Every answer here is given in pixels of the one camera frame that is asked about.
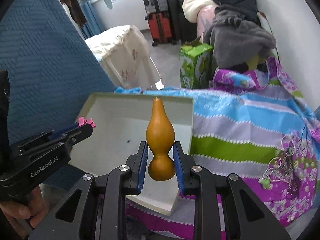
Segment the person's left hand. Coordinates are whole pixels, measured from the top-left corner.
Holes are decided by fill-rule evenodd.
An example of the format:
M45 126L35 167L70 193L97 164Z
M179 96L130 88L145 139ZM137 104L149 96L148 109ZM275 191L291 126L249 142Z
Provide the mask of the person's left hand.
M31 195L32 198L27 206L13 201L1 202L1 210L21 238L27 237L29 233L18 222L19 219L29 220L31 227L35 228L48 213L48 205L42 197L39 186L33 189Z

